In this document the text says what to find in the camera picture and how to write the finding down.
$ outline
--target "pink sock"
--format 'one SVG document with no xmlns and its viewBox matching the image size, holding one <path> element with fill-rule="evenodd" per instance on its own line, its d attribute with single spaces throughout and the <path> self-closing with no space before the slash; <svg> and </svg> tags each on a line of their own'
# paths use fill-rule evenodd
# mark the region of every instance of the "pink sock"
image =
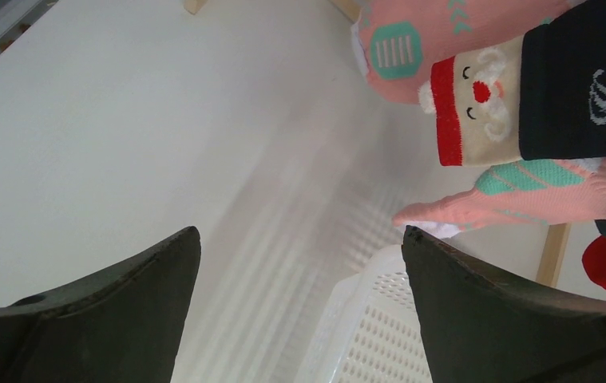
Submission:
<svg viewBox="0 0 606 383">
<path fill-rule="evenodd" d="M 414 203 L 395 226 L 420 227 L 438 238 L 507 223 L 606 219 L 606 158 L 517 161 L 492 166 L 469 191 Z"/>
<path fill-rule="evenodd" d="M 353 27 L 353 45 L 376 92 L 417 104 L 435 62 L 525 34 L 583 1 L 373 0 Z"/>
</svg>

